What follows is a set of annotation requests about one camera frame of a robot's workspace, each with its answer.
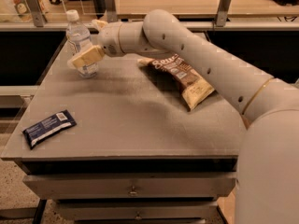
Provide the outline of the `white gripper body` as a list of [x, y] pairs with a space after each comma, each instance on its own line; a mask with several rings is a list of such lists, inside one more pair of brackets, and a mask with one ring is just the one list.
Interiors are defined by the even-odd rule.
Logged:
[[110, 57], [121, 57], [124, 52], [121, 49], [119, 32], [122, 23], [112, 22], [104, 25], [97, 36], [97, 41], [106, 55]]

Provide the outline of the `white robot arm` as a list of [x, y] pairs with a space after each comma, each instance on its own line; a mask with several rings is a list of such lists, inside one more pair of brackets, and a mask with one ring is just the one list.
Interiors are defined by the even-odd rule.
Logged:
[[156, 9], [141, 22], [97, 23], [97, 45], [71, 59], [176, 53], [248, 122], [240, 147], [235, 224], [299, 224], [299, 90], [190, 32]]

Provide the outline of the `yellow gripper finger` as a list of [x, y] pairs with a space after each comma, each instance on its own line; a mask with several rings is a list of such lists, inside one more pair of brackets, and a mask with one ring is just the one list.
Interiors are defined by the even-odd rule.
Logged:
[[103, 49], [100, 46], [92, 45], [88, 48], [84, 48], [70, 60], [67, 61], [67, 65], [73, 69], [79, 69], [85, 65], [90, 65], [101, 61], [105, 56]]
[[100, 32], [105, 26], [108, 25], [108, 22], [101, 20], [92, 20], [92, 25], [98, 32]]

